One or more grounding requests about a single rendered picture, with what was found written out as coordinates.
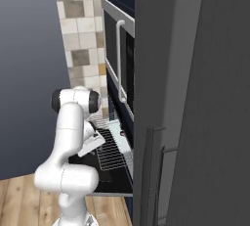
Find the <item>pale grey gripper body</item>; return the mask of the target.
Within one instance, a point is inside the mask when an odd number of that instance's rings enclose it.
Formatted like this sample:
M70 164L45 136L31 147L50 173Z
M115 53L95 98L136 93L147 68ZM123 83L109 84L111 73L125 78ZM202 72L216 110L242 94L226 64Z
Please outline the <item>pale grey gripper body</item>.
M105 139L101 134L94 134L92 137L87 139L82 146L82 149L78 152L80 157L83 157L90 152L94 151L99 146L105 143Z

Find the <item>black and silver microwave oven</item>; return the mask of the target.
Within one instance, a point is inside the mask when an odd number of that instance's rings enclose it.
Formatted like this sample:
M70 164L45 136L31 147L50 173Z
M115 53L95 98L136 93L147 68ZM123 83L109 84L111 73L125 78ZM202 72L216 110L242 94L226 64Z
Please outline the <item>black and silver microwave oven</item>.
M127 98L126 103L123 104L126 105L131 119L134 119L135 19L108 0L102 0L102 7L104 10L105 61L108 73L114 80L117 90L116 23L119 20L125 21L120 28L122 94Z

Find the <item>dark grey fridge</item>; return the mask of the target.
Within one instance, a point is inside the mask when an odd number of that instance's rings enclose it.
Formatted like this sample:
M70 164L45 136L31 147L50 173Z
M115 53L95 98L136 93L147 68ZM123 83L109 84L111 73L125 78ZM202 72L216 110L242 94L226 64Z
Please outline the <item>dark grey fridge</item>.
M250 226L250 0L136 0L133 226L146 130L177 147L167 226Z

